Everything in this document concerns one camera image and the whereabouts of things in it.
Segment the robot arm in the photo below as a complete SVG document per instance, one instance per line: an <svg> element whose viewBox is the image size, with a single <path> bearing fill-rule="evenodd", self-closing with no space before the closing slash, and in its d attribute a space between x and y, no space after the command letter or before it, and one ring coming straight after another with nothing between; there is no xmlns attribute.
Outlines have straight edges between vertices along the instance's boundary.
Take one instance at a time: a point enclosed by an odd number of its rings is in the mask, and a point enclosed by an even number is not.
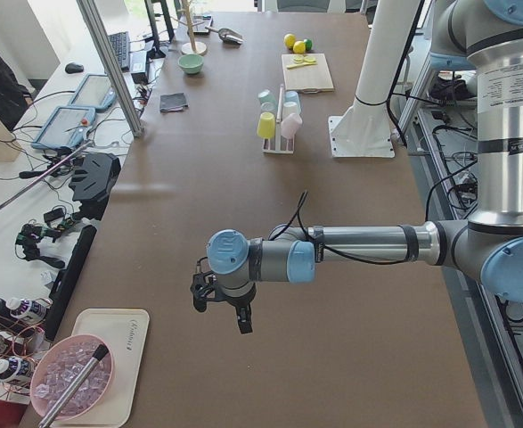
<svg viewBox="0 0 523 428"><path fill-rule="evenodd" d="M250 333L258 283L310 282L328 259L448 266L523 303L523 1L437 2L431 52L477 72L477 209L464 220L420 226L305 227L293 218L268 239L220 231L208 241L209 271L193 276L198 311L225 301Z"/></svg>

